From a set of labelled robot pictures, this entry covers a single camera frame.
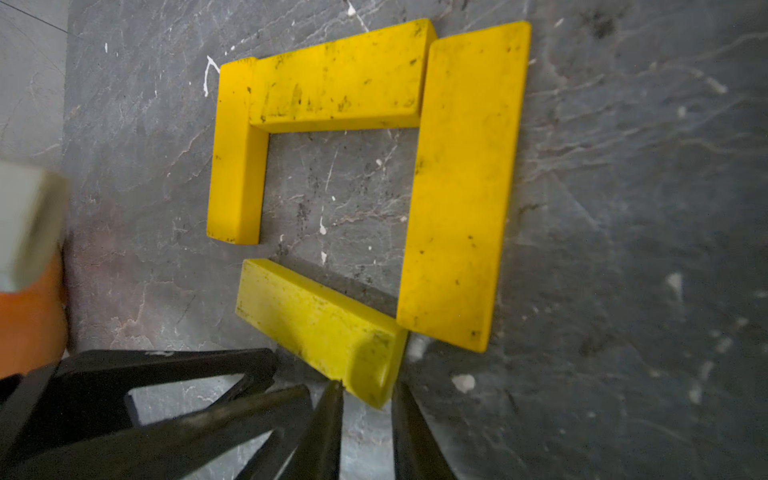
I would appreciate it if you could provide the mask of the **lime yellow block short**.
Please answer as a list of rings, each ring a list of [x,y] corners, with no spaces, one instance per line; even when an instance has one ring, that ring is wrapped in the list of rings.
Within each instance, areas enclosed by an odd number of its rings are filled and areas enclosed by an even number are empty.
[[[483,352],[490,338],[532,26],[429,51],[397,323]]]

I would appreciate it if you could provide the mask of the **lime yellow block long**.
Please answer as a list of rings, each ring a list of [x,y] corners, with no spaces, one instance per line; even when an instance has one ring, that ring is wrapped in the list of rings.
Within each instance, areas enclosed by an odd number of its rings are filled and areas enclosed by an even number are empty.
[[[236,313],[359,400],[390,400],[408,337],[393,318],[268,259],[243,262]]]

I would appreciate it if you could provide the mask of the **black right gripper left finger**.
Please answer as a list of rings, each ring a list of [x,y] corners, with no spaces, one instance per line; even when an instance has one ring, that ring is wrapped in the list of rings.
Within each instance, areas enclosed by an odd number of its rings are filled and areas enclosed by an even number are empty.
[[[340,381],[331,381],[281,479],[339,478],[343,409],[343,385]]]

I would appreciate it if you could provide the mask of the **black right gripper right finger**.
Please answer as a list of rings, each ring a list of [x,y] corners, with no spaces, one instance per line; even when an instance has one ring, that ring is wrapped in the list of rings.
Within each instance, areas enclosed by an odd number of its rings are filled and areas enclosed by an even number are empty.
[[[405,382],[393,391],[392,430],[397,480],[457,479]]]

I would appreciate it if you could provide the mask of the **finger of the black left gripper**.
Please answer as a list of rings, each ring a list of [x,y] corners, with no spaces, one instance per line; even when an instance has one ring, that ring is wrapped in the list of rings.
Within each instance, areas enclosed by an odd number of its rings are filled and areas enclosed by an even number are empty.
[[[251,395],[174,420],[48,450],[3,467],[3,479],[181,479],[265,433],[237,475],[273,479],[312,416],[304,386]]]
[[[130,429],[129,397],[140,387],[240,374],[239,386],[271,383],[276,354],[266,348],[219,351],[90,350],[1,382],[1,453],[39,452]]]

